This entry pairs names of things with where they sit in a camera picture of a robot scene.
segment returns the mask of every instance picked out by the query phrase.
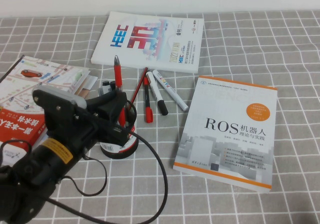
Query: marker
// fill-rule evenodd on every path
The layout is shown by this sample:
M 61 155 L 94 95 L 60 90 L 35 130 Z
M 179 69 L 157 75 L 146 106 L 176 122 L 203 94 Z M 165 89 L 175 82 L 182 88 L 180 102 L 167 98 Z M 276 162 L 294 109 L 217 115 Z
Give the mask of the marker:
M 150 83 L 150 86 L 151 86 L 151 90 L 156 98 L 156 101 L 157 101 L 157 104 L 158 104 L 158 107 L 159 107 L 159 110 L 161 112 L 162 115 L 168 115 L 168 110 L 166 108 L 166 104 L 165 104 L 165 101 L 163 100 L 162 96 L 161 96 L 161 93 L 159 91 L 159 88 L 156 84 L 156 80 L 153 76 L 153 74 L 151 73 L 151 71 L 148 71 L 146 73 L 146 77 L 148 78 L 149 80 L 149 83 Z
M 110 86 L 110 82 L 109 81 L 103 81 L 102 82 L 102 86 L 98 88 L 98 95 L 101 96 L 101 95 L 104 95 L 108 92 L 110 92 L 112 89 L 111 89 L 111 86 Z
M 154 120 L 154 115 L 152 113 L 152 109 L 150 108 L 149 87 L 148 87 L 149 81 L 146 76 L 144 76 L 143 78 L 143 83 L 144 83 L 143 85 L 144 85 L 144 96 L 145 96 L 144 100 L 145 100 L 145 107 L 146 107 L 145 120 L 146 120 L 146 123 L 152 123 Z
M 183 111 L 186 111 L 189 107 L 181 99 L 181 97 L 175 92 L 175 90 L 168 84 L 168 82 L 162 77 L 162 75 L 157 71 L 152 71 L 155 78 L 160 82 L 160 84 L 165 88 L 165 90 L 170 94 L 170 96 L 177 102 L 177 104 L 182 108 Z
M 120 61 L 119 61 L 119 58 L 118 56 L 116 55 L 115 56 L 115 61 L 114 61 L 114 80 L 115 80 L 115 85 L 116 85 L 116 88 L 118 90 L 120 90 L 122 92 L 122 76 L 121 76 L 121 65 L 120 65 Z M 119 116 L 119 124 L 123 127 L 125 127 L 125 120 L 126 120 L 126 115 L 124 113 L 124 108 L 121 110 L 120 112 L 120 116 Z

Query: red marker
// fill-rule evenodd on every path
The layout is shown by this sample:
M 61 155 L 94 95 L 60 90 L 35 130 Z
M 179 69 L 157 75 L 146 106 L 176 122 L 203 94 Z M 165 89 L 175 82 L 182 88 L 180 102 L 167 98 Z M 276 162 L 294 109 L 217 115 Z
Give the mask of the red marker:
M 114 61 L 114 78 L 115 78 L 115 87 L 122 91 L 122 76 L 121 76 L 121 65 L 120 65 L 120 61 L 119 61 L 119 58 L 118 56 L 116 55 L 115 56 L 115 61 Z M 119 124 L 123 127 L 125 127 L 125 120 L 126 120 L 126 116 L 125 116 L 125 113 L 124 113 L 124 108 L 121 110 L 121 113 L 120 113 L 120 116 L 119 116 Z
M 146 120 L 146 123 L 152 123 L 153 120 L 154 120 L 154 115 L 152 113 L 152 109 L 150 108 L 150 99 L 149 99 L 149 81 L 147 79 L 147 77 L 144 77 L 143 78 L 143 85 L 144 85 L 144 98 L 145 98 L 145 120 Z

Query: wire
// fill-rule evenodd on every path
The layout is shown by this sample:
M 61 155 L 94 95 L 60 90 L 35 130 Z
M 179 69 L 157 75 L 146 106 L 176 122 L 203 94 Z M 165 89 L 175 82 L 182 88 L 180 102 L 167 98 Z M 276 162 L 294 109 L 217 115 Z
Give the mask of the wire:
M 2 143 L 1 147 L 0 147 L 0 166 L 2 165 L 2 162 L 3 162 L 3 159 L 4 159 L 3 158 L 4 157 L 4 152 L 3 152 L 4 146 L 8 145 L 10 143 L 15 143 L 15 142 L 24 142 L 28 146 L 28 151 L 27 151 L 27 153 L 24 155 L 24 157 L 22 159 L 27 158 L 31 154 L 32 145 L 29 142 L 27 142 L 26 140 L 7 140 L 4 143 Z
M 137 118 L 137 112 L 136 112 L 137 110 L 136 110 L 136 107 L 135 107 L 130 101 L 128 101 L 128 103 L 131 104 L 131 107 L 132 107 L 132 109 L 133 109 L 133 111 L 134 111 L 134 119 L 136 119 L 136 118 Z M 120 125 L 117 125 L 117 124 L 110 123 L 109 121 L 100 119 L 100 118 L 98 118 L 98 117 L 93 117 L 93 116 L 91 116 L 91 115 L 88 116 L 88 115 L 85 115 L 85 114 L 84 114 L 84 116 L 85 116 L 85 117 L 89 117 L 89 118 L 91 118 L 91 119 L 94 118 L 94 119 L 97 121 L 99 127 L 102 128 L 102 129 L 105 129 L 106 126 L 109 127 L 109 128 L 110 128 L 110 126 L 113 126 L 113 128 L 118 128 L 118 129 L 120 129 L 120 130 L 122 130 L 122 131 L 124 131 L 124 132 L 127 132 L 128 134 L 131 134 L 131 135 L 135 136 L 138 140 L 142 141 L 142 142 L 150 149 L 150 151 L 154 154 L 155 158 L 157 159 L 157 161 L 158 161 L 158 163 L 159 163 L 159 166 L 160 166 L 160 168 L 161 168 L 161 171 L 162 171 L 162 174 L 163 174 L 163 177 L 164 177 L 164 178 L 163 178 L 164 183 L 165 183 L 165 184 L 164 184 L 164 185 L 165 185 L 165 186 L 164 186 L 164 187 L 165 187 L 165 188 L 164 188 L 165 191 L 164 191 L 164 197 L 163 197 L 164 199 L 163 199 L 163 201 L 162 201 L 162 204 L 161 204 L 159 210 L 156 212 L 156 214 L 154 214 L 153 217 L 151 217 L 150 219 L 145 220 L 145 221 L 143 221 L 143 222 L 137 223 L 137 224 L 149 224 L 149 223 L 153 222 L 154 220 L 156 220 L 156 219 L 159 217 L 159 215 L 161 214 L 161 212 L 163 211 L 163 209 L 164 209 L 164 207 L 165 207 L 165 205 L 166 205 L 166 202 L 167 202 L 167 198 L 168 198 L 168 178 L 167 178 L 167 175 L 166 175 L 165 167 L 164 167 L 164 165 L 163 165 L 163 163 L 162 163 L 159 155 L 157 154 L 157 152 L 153 149 L 153 147 L 149 144 L 149 142 L 147 142 L 147 141 L 146 141 L 144 138 L 142 138 L 140 135 L 132 132 L 131 130 L 128 130 L 127 128 L 124 128 L 124 127 L 122 127 L 122 126 L 120 126 Z M 22 141 L 22 142 L 25 142 L 25 143 L 28 144 L 28 146 L 29 146 L 30 148 L 29 148 L 29 152 L 27 153 L 27 155 L 29 155 L 30 152 L 31 152 L 31 145 L 30 145 L 27 141 L 24 141 L 24 140 L 16 140 L 16 141 Z M 4 142 L 4 144 L 8 144 L 8 143 L 11 143 L 11 142 L 14 142 L 14 141 L 6 141 L 6 142 Z M 2 144 L 2 146 L 1 146 L 1 148 L 0 148 L 0 153 L 1 153 L 0 156 L 1 156 L 1 157 L 2 157 L 2 153 L 3 153 L 4 144 Z M 76 184 L 75 184 L 75 187 L 77 188 L 77 190 L 78 190 L 80 193 L 82 192 L 82 191 L 79 190 L 79 188 L 78 188 L 78 186 L 77 186 Z M 62 209 L 64 209 L 64 210 L 66 210 L 66 211 L 68 211 L 68 212 L 70 212 L 70 213 L 72 213 L 72 214 L 74 214 L 74 215 L 80 216 L 80 217 L 82 217 L 82 218 L 84 218 L 84 219 L 87 219 L 87 220 L 89 220 L 89 221 L 92 221 L 92 222 L 95 222 L 95 223 L 99 223 L 99 224 L 117 224 L 117 223 L 114 223 L 114 222 L 103 221 L 103 220 L 94 218 L 94 217 L 92 217 L 92 216 L 89 216 L 89 215 L 87 215 L 87 214 L 84 214 L 84 213 L 82 213 L 82 212 L 80 212 L 80 211 L 77 211 L 77 210 L 75 210 L 75 209 L 67 206 L 67 205 L 62 204 L 61 202 L 58 202 L 58 201 L 53 200 L 53 199 L 51 199 L 51 198 L 49 198 L 49 197 L 46 197 L 46 196 L 39 195 L 39 194 L 38 194 L 37 192 L 35 192 L 35 191 L 29 190 L 29 189 L 25 189 L 25 188 L 19 187 L 19 186 L 12 186 L 12 188 L 14 188 L 15 190 L 17 190 L 17 191 L 19 191 L 19 192 L 22 192 L 22 193 L 25 193 L 25 194 L 28 194 L 28 195 L 36 196 L 36 197 L 39 198 L 39 199 L 42 199 L 42 200 L 47 201 L 47 202 L 50 202 L 50 203 L 53 204 L 53 205 L 56 205 L 56 206 L 58 206 L 58 207 L 60 207 L 60 208 L 62 208 Z
M 129 107 L 127 107 L 126 109 L 127 109 L 128 112 L 130 112 L 130 109 L 132 108 L 133 103 L 132 103 L 130 100 L 126 100 L 126 102 L 129 103 Z M 134 124 L 135 124 L 135 121 L 136 121 L 136 119 L 137 119 L 137 116 L 138 116 L 137 113 L 136 113 L 137 110 L 134 109 L 134 108 L 132 108 L 132 109 L 133 109 L 133 111 L 134 111 L 134 113 L 133 113 L 133 114 L 134 114 L 134 117 L 133 117 L 133 120 L 131 121 L 132 124 L 127 127 L 127 129 L 129 129 L 129 130 L 132 130 L 132 128 L 133 128 L 133 126 L 134 126 Z
M 77 184 L 76 184 L 76 182 L 75 182 L 75 180 L 71 177 L 71 176 L 68 176 L 68 175 L 65 175 L 65 176 L 63 176 L 62 177 L 62 179 L 61 180 L 63 180 L 63 179 L 69 179 L 69 180 L 71 180 L 73 183 L 74 183 L 74 185 L 75 185 L 75 188 L 77 189 L 77 191 L 81 194 L 81 195 L 84 195 L 84 196 L 96 196 L 96 195 L 99 195 L 100 193 L 102 193 L 103 192 L 103 190 L 105 189 L 105 187 L 106 187 L 106 183 L 107 183 L 107 169 L 106 169 L 106 167 L 105 167 L 105 165 L 101 162 L 101 161 L 99 161 L 99 160 L 97 160 L 97 159 L 94 159 L 94 158 L 92 158 L 92 157 L 88 157 L 88 156 L 86 156 L 86 155 L 83 155 L 83 158 L 84 158 L 84 160 L 95 160 L 95 161 L 97 161 L 97 162 L 99 162 L 102 166 L 103 166 L 103 168 L 104 168 L 104 174 L 105 174 L 105 179 L 104 179 L 104 184 L 103 184 L 103 187 L 98 191 L 98 192 L 96 192 L 96 193 L 93 193 L 93 194 L 87 194 L 87 193 L 84 193 L 83 191 L 81 191 L 80 189 L 79 189 L 79 187 L 77 186 Z

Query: book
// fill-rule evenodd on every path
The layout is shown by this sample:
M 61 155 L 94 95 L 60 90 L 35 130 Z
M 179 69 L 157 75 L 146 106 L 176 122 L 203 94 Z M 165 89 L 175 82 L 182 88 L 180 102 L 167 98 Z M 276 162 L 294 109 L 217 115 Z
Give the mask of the book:
M 199 76 L 173 169 L 268 192 L 277 89 Z
M 0 144 L 10 139 L 23 139 L 31 145 L 45 135 L 43 109 L 36 105 L 32 90 L 37 85 L 50 85 L 75 93 L 89 75 L 87 68 L 56 64 L 23 56 L 0 79 Z M 13 165 L 27 149 L 25 143 L 4 147 L 3 164 Z
M 197 73 L 203 19 L 111 12 L 91 62 L 122 67 Z
M 79 95 L 83 98 L 86 98 L 90 90 L 92 89 L 93 85 L 96 83 L 97 79 L 97 76 L 88 75 L 84 80 L 83 84 L 75 92 L 75 95 Z

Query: black pen cap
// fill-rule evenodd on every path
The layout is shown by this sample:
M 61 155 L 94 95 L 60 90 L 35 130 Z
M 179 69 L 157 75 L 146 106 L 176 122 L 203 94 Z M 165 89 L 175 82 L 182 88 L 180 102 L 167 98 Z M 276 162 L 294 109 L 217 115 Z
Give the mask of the black pen cap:
M 115 90 L 116 89 L 116 84 L 115 84 L 116 82 L 115 81 L 111 81 L 110 82 L 110 87 L 111 87 L 111 90 Z
M 166 104 L 164 100 L 159 100 L 158 101 L 158 107 L 160 109 L 160 112 L 162 115 L 168 115 L 168 110 L 166 108 Z
M 109 81 L 103 81 L 103 82 L 102 82 L 102 86 L 107 86 L 107 85 L 109 85 L 109 84 L 110 84 Z

